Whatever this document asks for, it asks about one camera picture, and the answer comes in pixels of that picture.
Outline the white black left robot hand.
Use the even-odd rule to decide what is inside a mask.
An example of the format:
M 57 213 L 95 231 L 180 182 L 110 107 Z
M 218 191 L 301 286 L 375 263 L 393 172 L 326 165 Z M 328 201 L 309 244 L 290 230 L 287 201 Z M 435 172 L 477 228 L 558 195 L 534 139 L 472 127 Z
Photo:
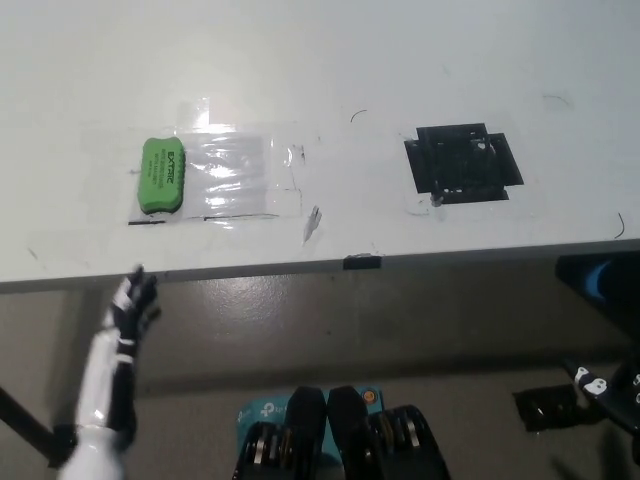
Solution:
M 137 430 L 140 348 L 160 317 L 157 278 L 142 266 L 115 291 L 91 340 L 74 416 L 76 444 L 59 479 L 125 479 L 124 457 Z

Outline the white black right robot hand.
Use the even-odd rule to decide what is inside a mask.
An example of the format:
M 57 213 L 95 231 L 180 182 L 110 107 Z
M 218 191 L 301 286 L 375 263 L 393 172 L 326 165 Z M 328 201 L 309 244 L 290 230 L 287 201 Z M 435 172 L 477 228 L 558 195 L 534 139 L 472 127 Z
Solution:
M 590 404 L 627 433 L 639 435 L 638 354 L 624 361 L 609 380 L 573 359 L 565 359 L 563 368 Z

